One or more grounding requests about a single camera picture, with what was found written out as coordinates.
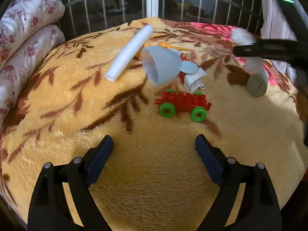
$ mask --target bed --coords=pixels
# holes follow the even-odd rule
[[[203,123],[185,113],[172,119],[159,116],[155,99],[166,89],[185,92],[180,78],[154,88],[138,60],[115,83],[103,77],[134,30],[147,24],[155,28],[150,44],[192,49],[182,54],[207,72],[202,92],[212,108]],[[115,148],[90,192],[110,227],[196,230],[219,190],[194,149],[200,133],[243,164],[263,162],[283,207],[308,166],[296,89],[264,60],[268,90],[261,98],[252,97],[243,60],[232,55],[230,32],[227,25],[144,18],[68,37],[29,79],[5,121],[1,189],[11,208],[27,222],[43,164],[65,164],[83,156],[108,134]],[[81,224],[68,186],[64,188],[74,221]],[[243,187],[240,192],[229,223],[236,217]]]

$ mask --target white fur pompom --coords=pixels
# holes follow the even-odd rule
[[[256,42],[254,36],[243,28],[233,29],[231,38],[236,45],[252,45]]]

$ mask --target toy car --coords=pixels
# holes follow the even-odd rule
[[[155,104],[160,105],[159,114],[163,117],[171,118],[176,112],[190,112],[195,122],[204,121],[212,105],[206,102],[206,96],[200,92],[184,95],[182,92],[176,94],[174,90],[164,91],[161,99],[155,100]]]

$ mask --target white cloth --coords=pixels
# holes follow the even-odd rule
[[[308,25],[308,16],[298,0],[293,0],[295,7],[301,15],[303,21]],[[264,24],[261,29],[263,39],[292,39],[296,40],[294,33],[289,27],[283,13],[281,12],[276,0],[262,0]],[[288,72],[293,82],[295,80],[295,72],[290,65],[283,61],[272,61],[275,68],[282,73]]]
[[[65,7],[59,0],[23,0],[0,21],[0,69],[33,33],[58,21]]]
[[[199,79],[203,76],[206,76],[207,73],[199,68],[197,73],[187,74],[184,77],[184,87],[188,93],[193,93],[197,89],[205,89],[203,82]]]
[[[48,25],[26,40],[6,62],[0,71],[0,131],[36,67],[55,46],[64,41],[64,35],[59,28]]]

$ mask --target white foam tube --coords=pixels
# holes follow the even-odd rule
[[[110,82],[115,82],[153,32],[154,28],[151,25],[144,26],[118,54],[105,73],[105,78]]]

